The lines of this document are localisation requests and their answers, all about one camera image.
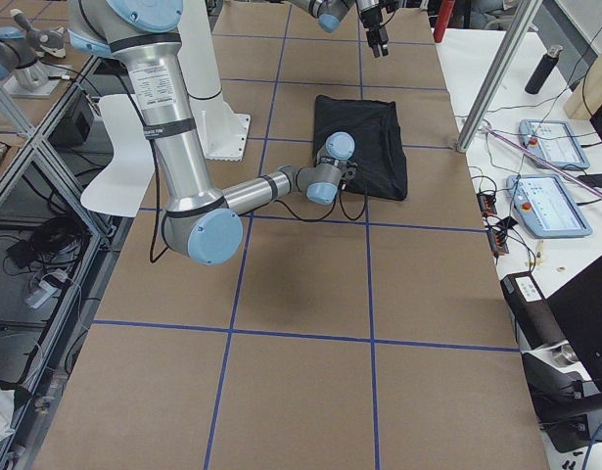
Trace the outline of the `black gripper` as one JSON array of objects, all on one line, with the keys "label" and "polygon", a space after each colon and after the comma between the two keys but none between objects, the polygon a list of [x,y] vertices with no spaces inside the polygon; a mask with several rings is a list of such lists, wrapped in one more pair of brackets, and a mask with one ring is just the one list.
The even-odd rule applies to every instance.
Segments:
[{"label": "black gripper", "polygon": [[357,0],[359,18],[366,32],[366,39],[375,58],[389,54],[389,37],[384,26],[383,11],[390,9],[389,1]]}]

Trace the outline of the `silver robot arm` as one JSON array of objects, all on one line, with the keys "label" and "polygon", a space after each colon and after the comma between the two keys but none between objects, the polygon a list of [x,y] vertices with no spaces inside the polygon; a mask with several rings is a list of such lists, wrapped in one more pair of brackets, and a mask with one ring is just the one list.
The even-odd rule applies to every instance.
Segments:
[{"label": "silver robot arm", "polygon": [[316,19],[329,33],[340,26],[351,10],[355,10],[375,58],[389,55],[387,24],[403,6],[402,1],[393,0],[292,0],[291,4]]},{"label": "silver robot arm", "polygon": [[313,166],[285,165],[250,181],[218,189],[209,176],[193,98],[182,71],[189,44],[212,50],[207,9],[185,1],[70,1],[72,46],[123,63],[135,92],[135,109],[164,177],[168,201],[155,228],[166,245],[193,261],[217,265],[231,259],[243,240],[242,214],[289,193],[302,192],[333,205],[342,183],[353,176],[355,143],[348,133],[331,134]]}]

